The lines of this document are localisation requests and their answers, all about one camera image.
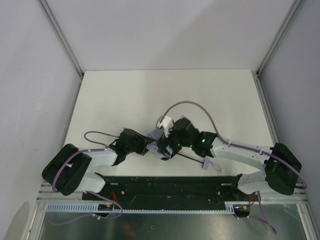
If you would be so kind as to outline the lavender folding umbrella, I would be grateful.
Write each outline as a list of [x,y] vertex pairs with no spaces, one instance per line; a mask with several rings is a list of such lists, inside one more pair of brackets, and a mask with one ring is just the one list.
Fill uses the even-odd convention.
[[[169,116],[160,116],[155,130],[148,133],[147,137],[154,141],[149,143],[146,148],[158,159],[168,161],[175,156],[181,156],[202,164],[204,170],[212,166],[217,172],[222,171],[221,167],[211,160],[213,158],[211,144],[217,138],[217,134],[199,131],[184,116],[181,116],[177,121]],[[190,148],[203,160],[186,155],[181,152],[183,148]]]

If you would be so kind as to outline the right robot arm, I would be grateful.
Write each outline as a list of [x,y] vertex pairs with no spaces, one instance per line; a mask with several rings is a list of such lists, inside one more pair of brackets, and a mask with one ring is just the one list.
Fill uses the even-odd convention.
[[282,143],[268,147],[223,141],[216,133],[199,131],[185,117],[173,121],[166,116],[156,126],[163,131],[157,141],[163,155],[174,156],[182,148],[190,148],[202,158],[228,159],[256,168],[257,172],[235,177],[233,186],[244,194],[273,190],[291,196],[295,191],[302,164]]

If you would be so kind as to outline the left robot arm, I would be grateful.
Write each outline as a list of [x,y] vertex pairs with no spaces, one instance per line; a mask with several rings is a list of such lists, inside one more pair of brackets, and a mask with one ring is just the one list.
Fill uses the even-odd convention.
[[74,192],[100,193],[107,180],[100,173],[91,173],[95,167],[113,167],[124,162],[127,155],[145,155],[147,145],[155,140],[130,128],[103,148],[79,149],[66,144],[42,171],[42,178],[54,192],[68,196]]

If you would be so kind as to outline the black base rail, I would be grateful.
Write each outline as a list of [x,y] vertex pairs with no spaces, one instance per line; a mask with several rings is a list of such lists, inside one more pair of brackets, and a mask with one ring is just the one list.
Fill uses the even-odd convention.
[[85,201],[116,197],[123,209],[221,210],[226,202],[255,202],[255,193],[236,188],[235,176],[107,176],[99,196],[84,193]]

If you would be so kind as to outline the left aluminium frame post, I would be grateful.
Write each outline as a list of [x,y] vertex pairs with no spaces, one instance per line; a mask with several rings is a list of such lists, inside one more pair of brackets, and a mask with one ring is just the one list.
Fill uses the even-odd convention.
[[54,12],[52,11],[50,5],[48,4],[47,0],[37,0],[44,16],[46,17],[49,25],[51,26],[57,40],[59,41],[62,49],[64,50],[66,56],[68,57],[72,67],[76,71],[77,75],[79,76],[80,79],[83,79],[84,77],[84,72],[81,69],[81,66],[72,51],[72,48],[70,44],[68,43],[68,40],[65,36],[65,34],[62,31],[62,28],[60,27],[57,18],[55,17]]

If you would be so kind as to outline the aluminium frame post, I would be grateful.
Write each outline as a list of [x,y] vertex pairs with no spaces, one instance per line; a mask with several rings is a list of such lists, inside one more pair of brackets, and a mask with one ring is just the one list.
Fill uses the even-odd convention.
[[51,26],[57,40],[59,41],[62,49],[64,50],[66,56],[68,57],[72,67],[76,71],[77,75],[79,76],[80,79],[83,79],[84,77],[84,72],[81,69],[81,66],[72,51],[72,48],[70,44],[68,43],[68,40],[65,36],[65,34],[62,31],[62,28],[60,27],[57,18],[55,17],[54,12],[52,11],[50,5],[48,4],[47,0],[37,0],[44,16],[46,17],[49,25]]
[[292,2],[292,5],[277,30],[266,54],[264,55],[262,62],[256,70],[256,75],[258,77],[262,75],[265,68],[268,66],[305,2],[305,0],[294,0]]

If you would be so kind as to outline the right aluminium frame post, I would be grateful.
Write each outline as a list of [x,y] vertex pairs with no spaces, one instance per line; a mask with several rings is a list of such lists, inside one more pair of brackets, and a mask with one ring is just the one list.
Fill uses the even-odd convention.
[[277,30],[266,54],[264,55],[262,62],[256,70],[256,75],[258,77],[262,75],[265,68],[268,66],[305,2],[305,0],[294,0],[292,2],[292,5]]

